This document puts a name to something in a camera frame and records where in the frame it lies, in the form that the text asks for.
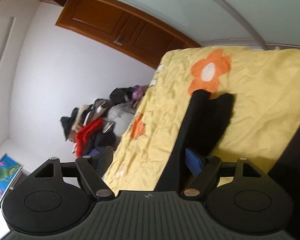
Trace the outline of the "black pants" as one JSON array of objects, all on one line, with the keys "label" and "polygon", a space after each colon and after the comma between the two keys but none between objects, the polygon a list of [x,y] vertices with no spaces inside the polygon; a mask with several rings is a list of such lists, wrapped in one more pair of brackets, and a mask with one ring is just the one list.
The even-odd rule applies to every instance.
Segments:
[{"label": "black pants", "polygon": [[181,191],[196,178],[185,163],[185,150],[205,158],[210,155],[230,124],[235,96],[229,93],[211,99],[211,93],[196,90],[181,123],[168,162],[155,191]]}]

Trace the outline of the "pile of mixed clothes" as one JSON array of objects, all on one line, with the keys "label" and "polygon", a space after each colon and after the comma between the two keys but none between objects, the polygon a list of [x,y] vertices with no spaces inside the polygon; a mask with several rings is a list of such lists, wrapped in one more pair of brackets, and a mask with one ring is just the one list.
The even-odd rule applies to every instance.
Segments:
[{"label": "pile of mixed clothes", "polygon": [[75,107],[70,116],[61,117],[65,140],[74,144],[75,157],[92,156],[94,150],[113,146],[116,120],[126,114],[131,122],[147,89],[140,85],[116,88],[108,99],[98,98],[90,105]]}]

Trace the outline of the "lotus flower picture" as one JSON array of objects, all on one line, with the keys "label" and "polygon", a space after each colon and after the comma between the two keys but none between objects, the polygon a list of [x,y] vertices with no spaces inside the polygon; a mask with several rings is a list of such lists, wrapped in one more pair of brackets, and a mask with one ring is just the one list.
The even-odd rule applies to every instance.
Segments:
[{"label": "lotus flower picture", "polygon": [[22,168],[22,165],[6,153],[0,158],[0,204]]}]

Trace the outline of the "yellow floral bed quilt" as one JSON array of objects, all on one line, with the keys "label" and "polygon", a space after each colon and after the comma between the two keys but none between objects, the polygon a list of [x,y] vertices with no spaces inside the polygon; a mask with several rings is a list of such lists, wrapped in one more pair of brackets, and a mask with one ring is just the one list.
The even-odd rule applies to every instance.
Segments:
[{"label": "yellow floral bed quilt", "polygon": [[106,184],[152,191],[186,182],[185,151],[269,172],[300,127],[300,50],[206,47],[166,53],[121,137]]}]

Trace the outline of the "brown wooden door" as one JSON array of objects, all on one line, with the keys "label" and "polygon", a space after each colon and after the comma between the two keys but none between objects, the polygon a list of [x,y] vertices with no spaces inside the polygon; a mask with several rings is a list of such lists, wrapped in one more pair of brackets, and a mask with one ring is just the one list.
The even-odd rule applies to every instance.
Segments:
[{"label": "brown wooden door", "polygon": [[117,0],[54,0],[63,10],[58,27],[101,42],[157,68],[171,50],[199,43],[165,22]]}]

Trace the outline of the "frosted glass sliding wardrobe door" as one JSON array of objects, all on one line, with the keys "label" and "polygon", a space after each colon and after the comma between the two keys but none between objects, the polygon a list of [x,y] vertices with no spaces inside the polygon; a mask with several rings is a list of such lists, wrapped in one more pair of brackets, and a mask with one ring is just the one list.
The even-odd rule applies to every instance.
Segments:
[{"label": "frosted glass sliding wardrobe door", "polygon": [[300,46],[300,0],[117,0],[200,44],[250,41]]}]

